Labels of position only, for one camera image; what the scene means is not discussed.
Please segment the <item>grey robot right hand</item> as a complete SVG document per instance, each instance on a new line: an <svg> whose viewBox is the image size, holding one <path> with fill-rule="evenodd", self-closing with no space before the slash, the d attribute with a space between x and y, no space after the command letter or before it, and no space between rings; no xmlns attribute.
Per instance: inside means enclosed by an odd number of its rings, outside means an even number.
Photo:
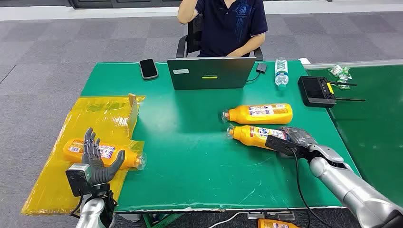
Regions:
<svg viewBox="0 0 403 228"><path fill-rule="evenodd" d="M293 143L304 146L308 149L309 157L322 157L329 163L343 163L344 159L335 150L328 146L320 145L316 139L307 131L297 127L281 127Z"/></svg>

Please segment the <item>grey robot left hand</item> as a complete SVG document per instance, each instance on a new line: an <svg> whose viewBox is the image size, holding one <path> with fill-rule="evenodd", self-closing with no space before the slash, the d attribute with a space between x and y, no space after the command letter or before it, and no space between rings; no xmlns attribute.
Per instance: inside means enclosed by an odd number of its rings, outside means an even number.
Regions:
<svg viewBox="0 0 403 228"><path fill-rule="evenodd" d="M111 181L125 161L125 150L120 150L114 162L109 167L105 167L100 156L100 139L95 140L95 136L96 133L89 127L84 134L84 153L82 155L82 163L89 164L91 170L88 183L92 186Z"/></svg>

